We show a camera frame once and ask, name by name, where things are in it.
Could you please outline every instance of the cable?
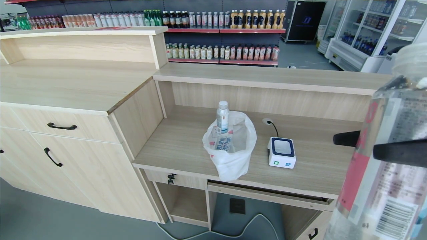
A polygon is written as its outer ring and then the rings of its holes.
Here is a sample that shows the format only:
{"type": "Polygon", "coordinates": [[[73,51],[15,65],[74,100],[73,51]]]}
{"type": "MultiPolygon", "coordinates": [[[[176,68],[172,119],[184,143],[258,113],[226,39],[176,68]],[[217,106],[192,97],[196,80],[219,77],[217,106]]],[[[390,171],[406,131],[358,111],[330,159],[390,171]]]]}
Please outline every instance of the cable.
{"type": "Polygon", "coordinates": [[[170,235],[164,228],[162,228],[161,226],[160,226],[160,224],[157,222],[157,226],[158,227],[160,227],[160,229],[161,230],[163,230],[170,238],[172,238],[173,240],[189,240],[189,239],[193,239],[193,238],[195,238],[195,237],[198,237],[198,236],[202,236],[203,234],[206,234],[206,233],[214,233],[214,234],[217,234],[217,235],[220,235],[220,236],[223,236],[223,237],[230,237],[230,238],[238,238],[238,237],[241,237],[244,233],[245,233],[245,231],[246,231],[246,229],[248,228],[248,226],[255,220],[255,218],[257,218],[257,216],[262,216],[263,218],[265,218],[266,220],[267,220],[267,222],[271,225],[271,227],[273,228],[273,231],[274,231],[274,234],[276,235],[276,239],[277,240],[279,240],[279,236],[277,235],[277,232],[276,232],[276,229],[274,228],[274,226],[273,226],[273,224],[270,222],[270,220],[268,220],[268,218],[266,217],[266,216],[264,216],[263,214],[257,214],[257,215],[255,215],[249,222],[248,222],[248,224],[246,224],[246,226],[245,226],[245,228],[243,229],[243,231],[239,234],[239,235],[237,235],[237,236],[228,236],[228,235],[225,235],[225,234],[222,234],[222,233],[219,233],[219,232],[215,232],[215,231],[205,231],[205,232],[202,232],[202,233],[199,233],[199,234],[197,234],[197,235],[194,235],[194,236],[192,236],[192,237],[187,237],[187,238],[181,238],[181,239],[178,239],[178,238],[174,238],[172,235],[170,235]]]}
{"type": "Polygon", "coordinates": [[[279,132],[277,131],[276,125],[272,121],[267,121],[268,124],[273,124],[274,129],[276,130],[277,137],[279,137],[279,132]]]}

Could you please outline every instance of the bottle cap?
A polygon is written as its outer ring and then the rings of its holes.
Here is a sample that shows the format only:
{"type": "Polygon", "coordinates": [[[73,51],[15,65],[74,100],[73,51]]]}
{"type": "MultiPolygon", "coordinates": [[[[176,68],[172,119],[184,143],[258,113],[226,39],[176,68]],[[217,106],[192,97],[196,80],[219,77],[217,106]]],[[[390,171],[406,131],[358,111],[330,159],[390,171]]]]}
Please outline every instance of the bottle cap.
{"type": "Polygon", "coordinates": [[[222,109],[222,110],[227,109],[228,108],[228,102],[227,101],[220,101],[218,104],[218,108],[222,109]]]}

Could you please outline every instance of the plastic bag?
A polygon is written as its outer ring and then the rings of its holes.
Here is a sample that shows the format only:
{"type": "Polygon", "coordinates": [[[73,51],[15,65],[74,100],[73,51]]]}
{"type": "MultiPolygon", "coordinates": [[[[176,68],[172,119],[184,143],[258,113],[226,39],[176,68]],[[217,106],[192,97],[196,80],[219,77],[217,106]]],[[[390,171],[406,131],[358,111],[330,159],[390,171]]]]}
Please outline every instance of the plastic bag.
{"type": "Polygon", "coordinates": [[[219,134],[214,121],[202,139],[221,181],[236,180],[248,172],[249,159],[257,142],[254,124],[246,114],[230,111],[228,126],[228,133],[219,134]]]}

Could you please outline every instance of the black handle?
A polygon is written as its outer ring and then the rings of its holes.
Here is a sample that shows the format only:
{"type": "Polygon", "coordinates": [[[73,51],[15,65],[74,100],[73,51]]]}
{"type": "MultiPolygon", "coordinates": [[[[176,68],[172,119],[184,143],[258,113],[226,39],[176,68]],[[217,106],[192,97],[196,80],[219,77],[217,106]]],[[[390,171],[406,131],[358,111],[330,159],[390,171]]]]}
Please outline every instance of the black handle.
{"type": "Polygon", "coordinates": [[[50,151],[50,149],[47,147],[47,148],[45,148],[44,149],[44,153],[46,153],[46,155],[52,160],[52,162],[56,165],[56,166],[58,166],[58,167],[62,167],[62,163],[56,163],[50,156],[49,156],[49,151],[50,151]]]}
{"type": "Polygon", "coordinates": [[[54,123],[48,123],[48,124],[47,124],[47,126],[48,126],[48,127],[50,127],[50,128],[53,128],[53,129],[65,129],[65,130],[74,130],[74,129],[76,129],[76,128],[77,128],[77,126],[76,126],[76,125],[72,125],[71,127],[67,127],[67,128],[64,128],[64,127],[57,127],[57,126],[55,126],[55,124],[54,124],[54,123]]]}
{"type": "Polygon", "coordinates": [[[315,236],[317,236],[317,234],[319,233],[319,230],[317,229],[317,228],[315,228],[314,229],[314,234],[313,235],[311,235],[311,234],[308,234],[308,238],[310,239],[310,240],[312,240],[315,236]]]}

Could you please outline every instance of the glass door refrigerator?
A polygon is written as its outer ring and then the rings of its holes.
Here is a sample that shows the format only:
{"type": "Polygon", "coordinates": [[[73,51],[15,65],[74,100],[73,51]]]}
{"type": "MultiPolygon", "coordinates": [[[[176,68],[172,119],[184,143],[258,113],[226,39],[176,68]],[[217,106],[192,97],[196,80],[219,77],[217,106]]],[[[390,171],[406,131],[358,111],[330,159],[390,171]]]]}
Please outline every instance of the glass door refrigerator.
{"type": "Polygon", "coordinates": [[[427,41],[427,0],[351,0],[325,57],[346,71],[376,73],[388,51],[427,41]]]}
{"type": "Polygon", "coordinates": [[[325,54],[326,49],[328,48],[330,39],[335,37],[335,33],[338,29],[339,22],[341,21],[342,14],[345,10],[345,5],[347,0],[337,0],[333,6],[332,14],[329,17],[328,26],[326,27],[325,34],[323,39],[320,42],[317,50],[322,54],[325,54]]]}

